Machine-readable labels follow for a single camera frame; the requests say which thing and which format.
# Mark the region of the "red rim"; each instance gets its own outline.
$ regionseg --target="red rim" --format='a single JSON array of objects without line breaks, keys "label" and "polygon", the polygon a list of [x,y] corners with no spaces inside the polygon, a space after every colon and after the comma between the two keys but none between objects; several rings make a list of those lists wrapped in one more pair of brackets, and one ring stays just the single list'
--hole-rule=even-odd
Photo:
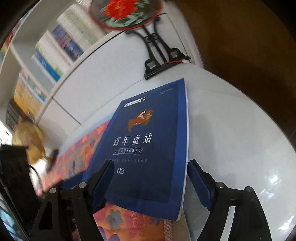
[{"label": "red rim", "polygon": [[135,26],[127,27],[127,28],[111,28],[111,27],[106,26],[106,25],[103,24],[103,23],[99,23],[99,22],[97,22],[97,20],[95,20],[94,17],[93,17],[93,15],[91,14],[91,10],[90,10],[90,9],[91,9],[91,5],[92,5],[92,3],[93,3],[93,0],[91,0],[91,4],[90,4],[90,6],[89,6],[88,13],[89,13],[90,17],[92,18],[92,20],[93,20],[97,25],[99,25],[102,29],[105,29],[105,28],[106,28],[106,29],[111,29],[111,30],[119,30],[119,31],[123,31],[123,30],[129,30],[129,29],[134,29],[134,28],[141,27],[141,26],[143,26],[144,24],[147,24],[147,23],[149,23],[151,20],[153,20],[153,19],[159,14],[159,12],[160,12],[160,10],[161,10],[161,8],[162,8],[162,2],[161,2],[161,0],[158,0],[158,2],[159,2],[158,8],[157,8],[155,14],[154,14],[151,18],[149,18],[149,19],[147,19],[146,21],[144,21],[144,22],[142,22],[142,23],[139,23],[139,24],[137,24],[137,25],[135,25]]}]

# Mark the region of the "decorative fan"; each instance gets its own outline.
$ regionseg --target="decorative fan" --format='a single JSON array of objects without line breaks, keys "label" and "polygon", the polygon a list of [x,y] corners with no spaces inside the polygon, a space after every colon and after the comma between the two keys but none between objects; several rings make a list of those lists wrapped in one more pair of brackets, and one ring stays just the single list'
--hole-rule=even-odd
[{"label": "decorative fan", "polygon": [[102,28],[127,30],[148,23],[160,9],[160,0],[93,0],[90,15]]}]

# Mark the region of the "blue book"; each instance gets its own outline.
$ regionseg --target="blue book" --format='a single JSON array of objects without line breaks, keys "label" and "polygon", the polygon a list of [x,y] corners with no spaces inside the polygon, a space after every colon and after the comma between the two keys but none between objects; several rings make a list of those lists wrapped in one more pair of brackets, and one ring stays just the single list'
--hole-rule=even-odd
[{"label": "blue book", "polygon": [[187,169],[184,79],[123,100],[99,142],[83,181],[105,160],[115,164],[107,202],[156,218],[177,220]]},{"label": "blue book", "polygon": [[60,76],[57,74],[57,72],[54,71],[54,69],[49,65],[49,63],[44,59],[44,57],[41,55],[41,53],[35,49],[34,55],[38,59],[39,63],[44,67],[44,69],[52,76],[52,78],[58,82],[60,79]]},{"label": "blue book", "polygon": [[70,58],[75,61],[82,54],[83,51],[79,46],[72,40],[71,36],[63,29],[61,25],[57,25],[52,32],[53,37],[59,43],[61,48],[70,56]]}]

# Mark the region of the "number 02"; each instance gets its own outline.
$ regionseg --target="number 02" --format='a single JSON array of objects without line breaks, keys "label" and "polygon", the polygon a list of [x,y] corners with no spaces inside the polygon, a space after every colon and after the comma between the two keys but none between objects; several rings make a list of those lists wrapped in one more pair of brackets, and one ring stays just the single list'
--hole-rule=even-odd
[{"label": "number 02", "polygon": [[123,174],[123,172],[124,172],[124,168],[118,168],[117,169],[117,174]]}]

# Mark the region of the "wooden floor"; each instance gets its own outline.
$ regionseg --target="wooden floor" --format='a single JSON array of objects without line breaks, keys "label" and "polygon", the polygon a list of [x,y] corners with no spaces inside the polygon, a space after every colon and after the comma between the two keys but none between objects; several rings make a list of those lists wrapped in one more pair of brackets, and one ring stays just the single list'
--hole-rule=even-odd
[{"label": "wooden floor", "polygon": [[296,42],[260,0],[175,0],[204,66],[257,102],[296,146]]}]

